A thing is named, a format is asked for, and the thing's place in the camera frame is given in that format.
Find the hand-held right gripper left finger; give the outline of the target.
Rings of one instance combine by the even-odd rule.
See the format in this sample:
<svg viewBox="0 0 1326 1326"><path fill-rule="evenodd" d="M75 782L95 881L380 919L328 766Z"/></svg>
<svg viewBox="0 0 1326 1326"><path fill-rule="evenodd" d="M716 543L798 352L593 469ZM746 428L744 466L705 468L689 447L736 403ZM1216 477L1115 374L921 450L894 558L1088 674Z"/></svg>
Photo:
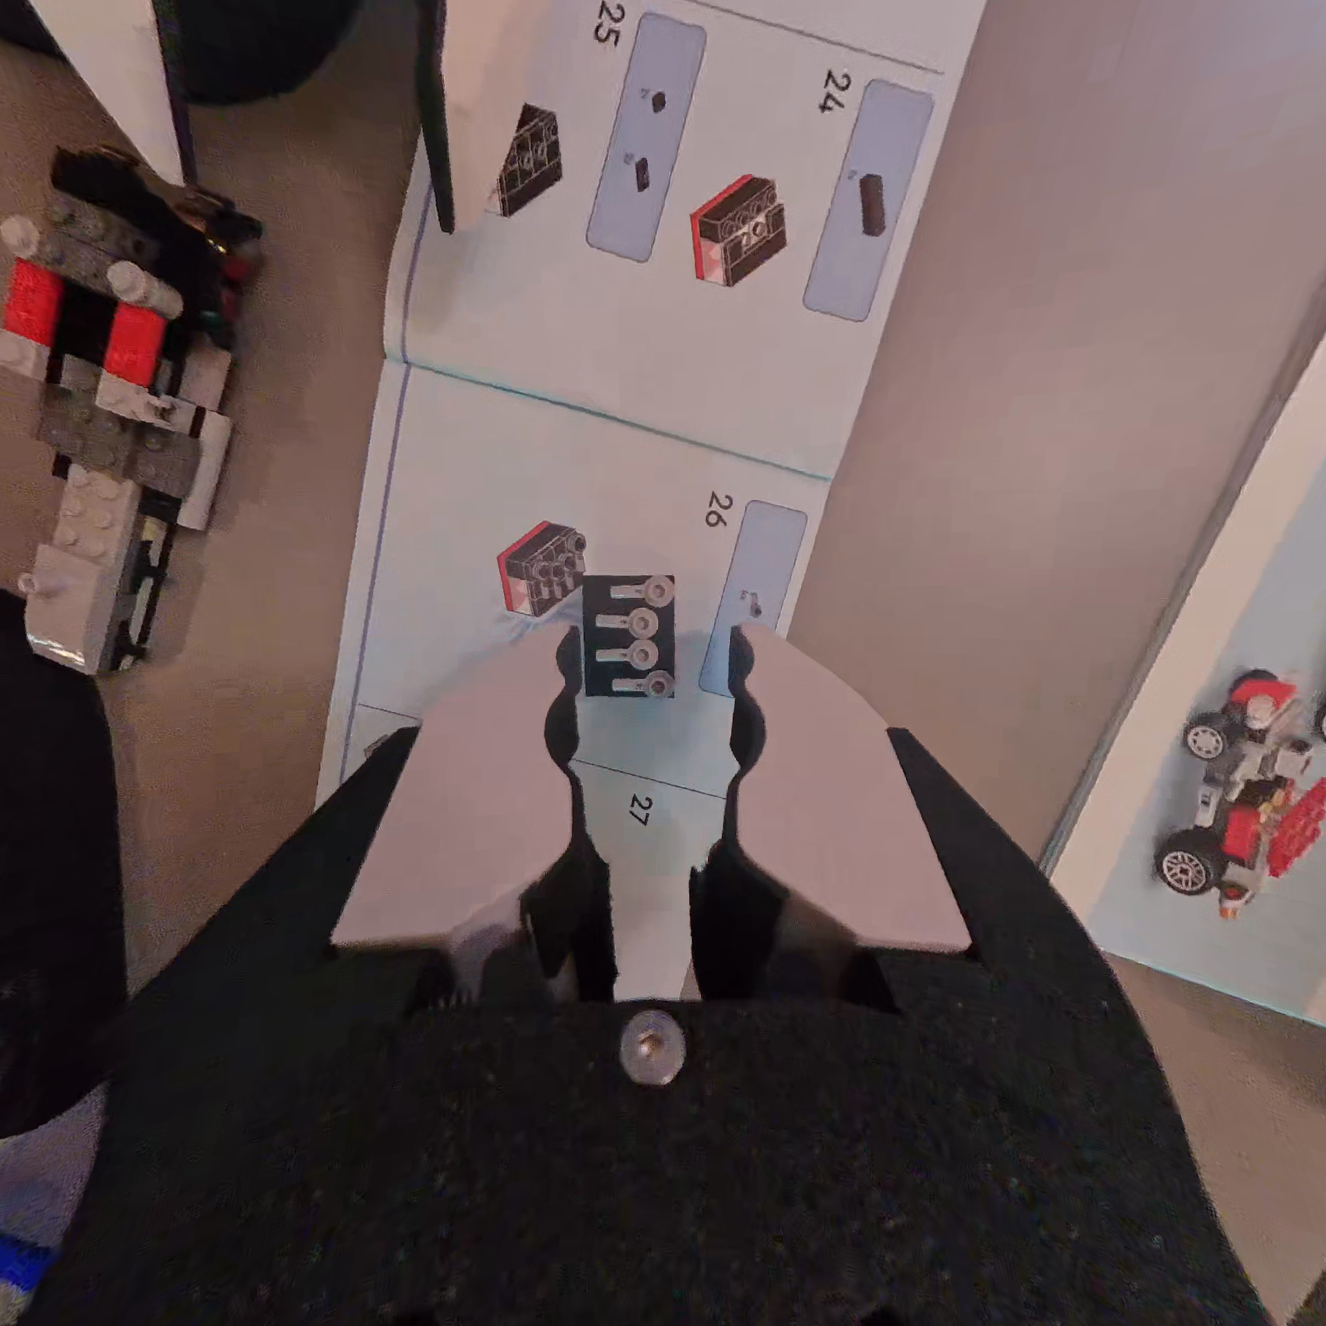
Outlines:
<svg viewBox="0 0 1326 1326"><path fill-rule="evenodd" d="M432 951L476 1001L500 955L556 990L615 995L609 864L586 823L579 750L583 643L544 627L463 671L416 730L343 908L342 951Z"/></svg>

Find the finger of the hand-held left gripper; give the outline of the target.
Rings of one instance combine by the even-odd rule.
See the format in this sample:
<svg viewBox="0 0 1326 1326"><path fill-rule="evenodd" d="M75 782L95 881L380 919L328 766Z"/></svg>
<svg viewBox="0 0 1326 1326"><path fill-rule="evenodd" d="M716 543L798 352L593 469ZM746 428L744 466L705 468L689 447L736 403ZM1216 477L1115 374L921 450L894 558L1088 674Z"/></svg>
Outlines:
<svg viewBox="0 0 1326 1326"><path fill-rule="evenodd" d="M440 228L485 213L525 104L549 2L418 2L416 92Z"/></svg>
<svg viewBox="0 0 1326 1326"><path fill-rule="evenodd" d="M178 10L170 2L34 2L45 30L146 166L197 183Z"/></svg>

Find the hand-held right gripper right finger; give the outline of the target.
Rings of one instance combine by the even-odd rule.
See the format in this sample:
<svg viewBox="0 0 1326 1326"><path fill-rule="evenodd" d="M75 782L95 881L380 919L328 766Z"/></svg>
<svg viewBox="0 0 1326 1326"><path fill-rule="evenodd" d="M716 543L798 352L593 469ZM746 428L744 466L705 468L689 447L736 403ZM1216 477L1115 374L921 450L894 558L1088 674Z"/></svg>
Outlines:
<svg viewBox="0 0 1326 1326"><path fill-rule="evenodd" d="M691 971L703 1001L792 985L836 996L861 957L973 947L886 720L773 629L732 630L738 771L721 839L691 873Z"/></svg>

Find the black toy brick block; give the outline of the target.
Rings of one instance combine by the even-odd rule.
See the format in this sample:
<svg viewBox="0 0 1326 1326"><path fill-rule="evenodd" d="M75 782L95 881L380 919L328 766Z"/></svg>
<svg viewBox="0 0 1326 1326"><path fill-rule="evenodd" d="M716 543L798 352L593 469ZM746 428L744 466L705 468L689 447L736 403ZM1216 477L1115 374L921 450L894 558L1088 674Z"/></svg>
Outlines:
<svg viewBox="0 0 1326 1326"><path fill-rule="evenodd" d="M583 602L586 696L673 698L675 576L588 575Z"/></svg>

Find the toy brick truck model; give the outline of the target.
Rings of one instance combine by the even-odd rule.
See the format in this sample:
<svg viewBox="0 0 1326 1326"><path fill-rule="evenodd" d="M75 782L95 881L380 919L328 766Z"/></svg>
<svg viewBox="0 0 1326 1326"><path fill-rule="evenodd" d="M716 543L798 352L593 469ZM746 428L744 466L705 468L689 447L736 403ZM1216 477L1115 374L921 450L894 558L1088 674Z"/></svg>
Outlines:
<svg viewBox="0 0 1326 1326"><path fill-rule="evenodd" d="M264 229L220 194L159 191L111 147L56 150L50 180L43 218L4 218L4 368L42 385L64 482L20 594L35 654L116 674L148 654L178 534L209 526Z"/></svg>

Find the black mesh cushion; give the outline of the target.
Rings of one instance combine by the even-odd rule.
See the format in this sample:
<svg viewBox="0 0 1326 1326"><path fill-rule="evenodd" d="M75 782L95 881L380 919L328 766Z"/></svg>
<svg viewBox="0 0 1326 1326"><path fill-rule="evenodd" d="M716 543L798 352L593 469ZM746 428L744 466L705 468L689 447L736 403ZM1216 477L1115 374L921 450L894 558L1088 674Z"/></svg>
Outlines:
<svg viewBox="0 0 1326 1326"><path fill-rule="evenodd" d="M359 2L154 3L187 104L247 106L298 90L348 35Z"/></svg>
<svg viewBox="0 0 1326 1326"><path fill-rule="evenodd" d="M129 1000L111 730L97 684L34 654L2 595L2 1135L105 1080Z"/></svg>

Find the step-page instruction booklet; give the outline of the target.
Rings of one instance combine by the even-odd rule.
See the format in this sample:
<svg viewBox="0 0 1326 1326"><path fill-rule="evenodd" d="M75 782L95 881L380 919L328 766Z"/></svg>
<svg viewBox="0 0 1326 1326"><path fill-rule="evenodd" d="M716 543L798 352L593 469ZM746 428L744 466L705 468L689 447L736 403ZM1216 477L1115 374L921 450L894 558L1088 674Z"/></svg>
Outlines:
<svg viewBox="0 0 1326 1326"><path fill-rule="evenodd" d="M321 764L474 659L676 583L676 689L583 698L623 1000L673 998L736 763L725 646L785 632L986 3L552 3L473 229L419 149Z"/></svg>

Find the car-cover instruction booklet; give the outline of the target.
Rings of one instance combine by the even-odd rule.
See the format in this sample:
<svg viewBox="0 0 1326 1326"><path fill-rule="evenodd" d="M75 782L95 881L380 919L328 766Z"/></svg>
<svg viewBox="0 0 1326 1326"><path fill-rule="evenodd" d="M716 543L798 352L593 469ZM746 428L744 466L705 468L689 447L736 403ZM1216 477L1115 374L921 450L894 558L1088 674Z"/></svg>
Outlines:
<svg viewBox="0 0 1326 1326"><path fill-rule="evenodd" d="M1044 856L1107 954L1324 1025L1324 709L1319 338Z"/></svg>

